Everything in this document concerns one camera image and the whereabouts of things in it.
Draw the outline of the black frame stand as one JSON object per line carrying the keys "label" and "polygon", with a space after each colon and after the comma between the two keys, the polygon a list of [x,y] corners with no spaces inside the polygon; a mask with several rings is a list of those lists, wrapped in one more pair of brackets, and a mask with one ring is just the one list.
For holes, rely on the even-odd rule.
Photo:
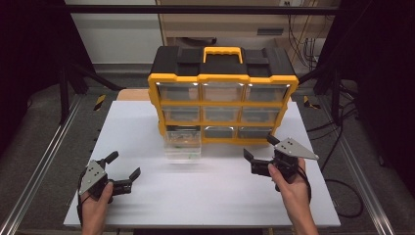
{"label": "black frame stand", "polygon": [[[96,82],[104,85],[105,87],[113,90],[113,91],[120,91],[122,90],[121,86],[118,86],[105,78],[101,77],[97,73],[92,70],[88,70],[81,65],[71,64],[70,68],[75,70],[76,72],[90,77]],[[68,88],[68,80],[66,78],[66,68],[62,67],[58,73],[59,78],[59,87],[60,87],[60,99],[61,99],[61,120],[60,124],[63,124],[69,118],[69,88]]]}
{"label": "black frame stand", "polygon": [[316,69],[302,75],[299,78],[299,83],[303,84],[312,78],[317,79],[313,87],[313,91],[316,95],[325,95],[328,90],[331,90],[330,115],[334,123],[339,125],[341,123],[339,114],[341,79],[338,76],[337,69],[334,65],[324,63],[319,65]]}

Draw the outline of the grid of clear cabinet drawers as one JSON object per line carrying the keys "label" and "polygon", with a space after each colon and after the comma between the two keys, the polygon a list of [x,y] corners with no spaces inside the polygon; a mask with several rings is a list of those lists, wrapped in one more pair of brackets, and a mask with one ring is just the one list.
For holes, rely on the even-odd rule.
{"label": "grid of clear cabinet drawers", "polygon": [[283,115],[289,84],[158,82],[161,120],[171,141],[262,140]]}

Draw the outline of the small orange bits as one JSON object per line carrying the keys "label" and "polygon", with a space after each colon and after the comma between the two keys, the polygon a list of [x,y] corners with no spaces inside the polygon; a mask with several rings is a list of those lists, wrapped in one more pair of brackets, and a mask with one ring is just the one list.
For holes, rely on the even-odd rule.
{"label": "small orange bits", "polygon": [[180,135],[175,141],[179,144],[195,144],[198,142],[198,139],[191,135]]}

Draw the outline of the person's right hand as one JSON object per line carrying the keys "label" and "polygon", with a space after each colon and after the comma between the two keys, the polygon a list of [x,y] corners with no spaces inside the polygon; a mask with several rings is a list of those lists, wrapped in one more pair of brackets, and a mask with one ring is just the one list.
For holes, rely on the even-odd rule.
{"label": "person's right hand", "polygon": [[293,182],[289,183],[276,166],[269,164],[267,167],[272,181],[280,190],[285,208],[290,213],[308,211],[309,199],[305,181],[300,176],[296,176]]}

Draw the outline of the yellow and black organizer cabinet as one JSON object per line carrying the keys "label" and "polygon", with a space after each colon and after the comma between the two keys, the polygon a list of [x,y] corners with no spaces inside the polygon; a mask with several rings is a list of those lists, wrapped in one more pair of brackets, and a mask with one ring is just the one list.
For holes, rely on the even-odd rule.
{"label": "yellow and black organizer cabinet", "polygon": [[[299,85],[291,61],[282,48],[162,46],[155,56],[148,83],[149,97],[157,110],[159,131],[163,139],[165,129],[164,122],[161,120],[161,101],[156,86],[158,82],[289,84],[291,88],[283,104],[283,115],[270,134],[274,134],[281,125],[291,95]],[[262,144],[267,141],[266,137],[262,140],[202,140],[202,143]]]}

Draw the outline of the light wooden table board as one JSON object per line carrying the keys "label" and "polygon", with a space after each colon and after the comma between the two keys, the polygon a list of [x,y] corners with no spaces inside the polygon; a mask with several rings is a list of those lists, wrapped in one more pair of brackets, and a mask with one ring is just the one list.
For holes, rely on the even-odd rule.
{"label": "light wooden table board", "polygon": [[118,101],[149,101],[149,91],[147,89],[122,89],[118,92]]}

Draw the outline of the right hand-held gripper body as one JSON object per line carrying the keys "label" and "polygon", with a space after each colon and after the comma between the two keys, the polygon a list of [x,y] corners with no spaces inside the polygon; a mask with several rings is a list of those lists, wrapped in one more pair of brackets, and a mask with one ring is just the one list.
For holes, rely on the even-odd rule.
{"label": "right hand-held gripper body", "polygon": [[279,141],[280,143],[276,146],[272,145],[274,147],[274,156],[271,160],[255,159],[255,162],[251,163],[252,174],[269,176],[270,173],[267,166],[273,164],[281,171],[282,176],[289,180],[300,171],[298,158],[316,161],[319,159],[316,154],[291,137]]}

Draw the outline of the small green plastic bits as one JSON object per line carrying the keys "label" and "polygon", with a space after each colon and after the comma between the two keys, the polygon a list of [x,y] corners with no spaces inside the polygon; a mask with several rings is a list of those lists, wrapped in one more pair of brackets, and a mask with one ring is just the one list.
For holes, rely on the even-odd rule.
{"label": "small green plastic bits", "polygon": [[196,147],[175,148],[174,156],[180,160],[194,160],[201,156],[201,149]]}

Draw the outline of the aluminium floor rail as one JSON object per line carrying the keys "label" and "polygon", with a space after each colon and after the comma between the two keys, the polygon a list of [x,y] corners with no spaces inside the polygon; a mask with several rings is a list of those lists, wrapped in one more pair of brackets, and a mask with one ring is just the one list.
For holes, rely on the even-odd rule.
{"label": "aluminium floor rail", "polygon": [[392,225],[362,167],[357,161],[355,154],[351,150],[350,145],[339,130],[334,129],[334,131],[339,139],[339,144],[341,146],[347,168],[350,171],[350,175],[362,197],[365,208],[372,219],[378,235],[395,235]]}
{"label": "aluminium floor rail", "polygon": [[15,203],[12,211],[6,217],[5,221],[0,226],[0,235],[15,235],[17,232],[34,196],[36,195],[43,178],[45,177],[52,161],[55,159],[68,130],[76,116],[79,106],[83,100],[82,95],[75,95],[70,106],[69,114],[62,123],[58,125],[52,140],[44,151],[42,158],[37,164],[33,174],[26,183],[23,192]]}

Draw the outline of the person's left hand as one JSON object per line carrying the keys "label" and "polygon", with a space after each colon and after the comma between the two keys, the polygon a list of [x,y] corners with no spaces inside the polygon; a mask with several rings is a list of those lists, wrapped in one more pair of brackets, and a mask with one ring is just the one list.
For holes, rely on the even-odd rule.
{"label": "person's left hand", "polygon": [[113,195],[114,185],[109,182],[98,200],[94,200],[88,193],[81,196],[83,222],[104,220],[106,218],[108,203]]}

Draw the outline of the black horizontal frame bar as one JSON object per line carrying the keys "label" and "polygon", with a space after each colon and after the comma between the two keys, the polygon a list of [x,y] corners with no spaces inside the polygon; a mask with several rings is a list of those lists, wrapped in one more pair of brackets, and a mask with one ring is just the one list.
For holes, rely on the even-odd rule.
{"label": "black horizontal frame bar", "polygon": [[185,6],[185,5],[66,5],[71,13],[85,14],[230,14],[230,15],[336,15],[335,7]]}

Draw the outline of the clear plastic storage drawer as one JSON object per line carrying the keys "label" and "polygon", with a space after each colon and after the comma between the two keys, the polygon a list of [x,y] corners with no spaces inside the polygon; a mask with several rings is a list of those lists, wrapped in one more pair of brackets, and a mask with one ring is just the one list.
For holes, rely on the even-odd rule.
{"label": "clear plastic storage drawer", "polygon": [[171,160],[201,157],[201,129],[196,125],[169,125],[164,134],[164,153]]}

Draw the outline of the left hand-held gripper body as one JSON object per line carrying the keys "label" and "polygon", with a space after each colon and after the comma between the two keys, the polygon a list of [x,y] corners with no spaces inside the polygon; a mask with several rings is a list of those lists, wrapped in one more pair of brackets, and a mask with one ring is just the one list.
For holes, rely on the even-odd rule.
{"label": "left hand-held gripper body", "polygon": [[92,160],[89,163],[80,176],[78,199],[81,199],[87,193],[92,199],[98,200],[109,182],[112,182],[114,186],[109,203],[113,201],[113,196],[131,193],[133,175],[123,180],[109,179],[106,172],[106,165],[109,165],[111,162],[112,160],[101,159],[99,161]]}

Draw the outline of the black curtain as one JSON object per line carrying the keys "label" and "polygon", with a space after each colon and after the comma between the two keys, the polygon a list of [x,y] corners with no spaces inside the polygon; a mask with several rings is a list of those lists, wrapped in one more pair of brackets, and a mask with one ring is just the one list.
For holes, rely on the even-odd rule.
{"label": "black curtain", "polygon": [[0,155],[10,146],[30,96],[59,82],[64,70],[76,92],[87,90],[78,65],[94,70],[65,0],[0,0]]}
{"label": "black curtain", "polygon": [[340,0],[322,62],[357,83],[357,107],[381,156],[415,196],[415,0]]}

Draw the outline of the beige wooden desk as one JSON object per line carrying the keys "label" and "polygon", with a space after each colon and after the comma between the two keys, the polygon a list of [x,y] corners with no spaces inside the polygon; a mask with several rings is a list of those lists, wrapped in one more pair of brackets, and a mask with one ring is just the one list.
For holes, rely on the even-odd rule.
{"label": "beige wooden desk", "polygon": [[[339,7],[341,0],[156,0],[162,5]],[[334,16],[159,14],[162,34],[172,38],[265,37],[277,42],[325,38]]]}

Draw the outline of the yellow and black tape strip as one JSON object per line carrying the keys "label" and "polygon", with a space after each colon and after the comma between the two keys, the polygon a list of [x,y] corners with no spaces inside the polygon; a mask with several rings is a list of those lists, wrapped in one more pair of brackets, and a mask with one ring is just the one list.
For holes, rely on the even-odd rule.
{"label": "yellow and black tape strip", "polygon": [[318,104],[311,104],[310,101],[309,101],[309,99],[308,99],[308,96],[303,96],[303,104],[304,104],[304,106],[306,108],[312,108],[314,110],[320,110],[321,109],[321,106],[320,105],[318,105]]}
{"label": "yellow and black tape strip", "polygon": [[99,111],[106,99],[106,95],[100,95],[96,101],[93,111]]}

